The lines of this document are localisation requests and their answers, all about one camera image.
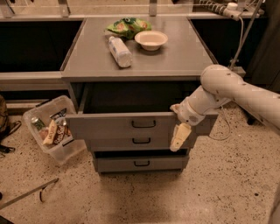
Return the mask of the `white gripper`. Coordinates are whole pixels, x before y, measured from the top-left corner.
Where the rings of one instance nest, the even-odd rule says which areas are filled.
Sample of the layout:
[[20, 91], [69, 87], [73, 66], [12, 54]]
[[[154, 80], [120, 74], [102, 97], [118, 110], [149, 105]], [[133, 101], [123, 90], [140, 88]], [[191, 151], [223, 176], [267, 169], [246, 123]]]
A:
[[170, 144], [171, 151], [178, 151], [183, 145], [184, 141], [191, 134], [191, 126], [196, 126], [202, 122], [205, 118], [205, 115], [200, 115], [197, 113], [191, 107], [187, 98], [185, 98], [180, 104], [171, 105], [170, 110], [177, 114], [178, 119], [182, 122], [181, 124], [175, 125]]

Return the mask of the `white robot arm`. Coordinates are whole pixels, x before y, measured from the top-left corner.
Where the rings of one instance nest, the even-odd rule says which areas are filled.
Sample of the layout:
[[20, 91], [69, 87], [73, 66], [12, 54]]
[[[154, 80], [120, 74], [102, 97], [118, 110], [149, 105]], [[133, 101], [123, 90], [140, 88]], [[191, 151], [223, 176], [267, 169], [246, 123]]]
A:
[[201, 136], [183, 175], [185, 195], [176, 201], [184, 224], [279, 224], [280, 101], [276, 93], [245, 82], [224, 66], [210, 66], [200, 87], [181, 102], [180, 119], [220, 108]]

